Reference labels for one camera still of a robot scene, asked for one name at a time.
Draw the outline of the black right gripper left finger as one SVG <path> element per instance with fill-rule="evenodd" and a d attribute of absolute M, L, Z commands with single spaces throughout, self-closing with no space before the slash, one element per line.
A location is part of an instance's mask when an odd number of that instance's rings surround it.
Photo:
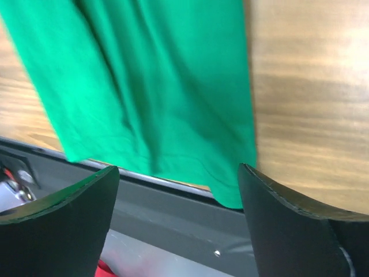
<path fill-rule="evenodd" d="M 1 212 L 1 276 L 94 276 L 110 229 L 119 170 Z"/>

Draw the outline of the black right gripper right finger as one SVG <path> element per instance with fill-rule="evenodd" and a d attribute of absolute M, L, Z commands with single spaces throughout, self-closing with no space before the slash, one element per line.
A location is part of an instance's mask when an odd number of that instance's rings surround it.
<path fill-rule="evenodd" d="M 255 168 L 238 172 L 260 276 L 368 276 L 368 215 L 314 200 Z"/>

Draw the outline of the green t shirt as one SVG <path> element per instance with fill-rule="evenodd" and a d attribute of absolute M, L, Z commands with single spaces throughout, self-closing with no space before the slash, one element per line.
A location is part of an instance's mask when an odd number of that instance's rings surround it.
<path fill-rule="evenodd" d="M 208 186 L 255 166 L 242 1 L 2 1 L 67 159 Z"/>

